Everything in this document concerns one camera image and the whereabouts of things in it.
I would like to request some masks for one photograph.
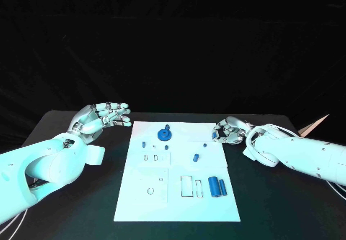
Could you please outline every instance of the white cable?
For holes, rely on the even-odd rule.
[[[10,227],[10,225],[13,224],[13,222],[15,221],[15,219],[18,218],[20,214],[13,218],[11,222],[8,223],[8,225],[5,226],[5,228],[0,231],[0,235],[2,234],[2,232],[5,231],[5,229]]]
[[[336,193],[340,195],[340,197],[346,200],[344,196],[337,192],[337,190],[336,190],[334,187],[331,186],[330,182],[328,182],[328,181],[325,181],[325,182],[327,182],[328,186],[333,188],[334,192],[336,192]]]
[[[21,226],[21,223],[23,223],[23,221],[24,221],[26,215],[27,215],[27,209],[24,210],[24,214],[23,214],[23,218],[21,218],[20,224],[18,224],[18,226],[17,226],[17,228],[15,228],[15,231],[14,231],[14,233],[11,234],[8,240],[13,239],[13,237],[14,237],[14,235],[15,235],[18,229],[20,229],[20,226]]]
[[[346,189],[336,183],[337,187],[346,192]]]

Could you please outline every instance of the black backdrop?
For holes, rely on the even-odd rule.
[[[282,114],[346,144],[343,0],[31,0],[0,7],[0,144],[43,114],[124,102],[134,112]]]

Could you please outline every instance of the black table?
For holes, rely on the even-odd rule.
[[[67,129],[76,112],[50,111],[24,146]],[[131,113],[132,121],[217,123],[225,114]],[[281,115],[233,115],[253,125],[295,132]],[[105,147],[101,166],[85,166],[77,180],[27,211],[14,240],[343,239],[346,202],[325,181],[249,160],[245,144],[223,145],[240,222],[113,222],[132,128],[112,127],[93,145]]]

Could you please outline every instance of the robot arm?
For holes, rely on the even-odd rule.
[[[102,129],[129,127],[126,104],[88,105],[75,115],[67,132],[0,155],[0,224],[70,184],[85,164],[101,165],[105,148],[89,145]],[[26,174],[39,181],[27,185]]]
[[[219,137],[223,128],[226,137]],[[289,169],[346,186],[346,147],[298,137],[286,129],[266,124],[253,126],[227,117],[213,128],[214,142],[239,144],[245,140],[243,155],[268,167],[281,162]]]

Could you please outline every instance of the white paper sheet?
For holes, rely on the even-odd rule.
[[[167,124],[171,140],[161,142],[157,133]],[[115,222],[240,221],[223,146],[212,140],[213,127],[210,123],[134,122]],[[181,197],[181,176],[191,177],[193,197]],[[212,197],[209,177],[225,181],[227,196]],[[200,188],[203,197],[197,197]]]

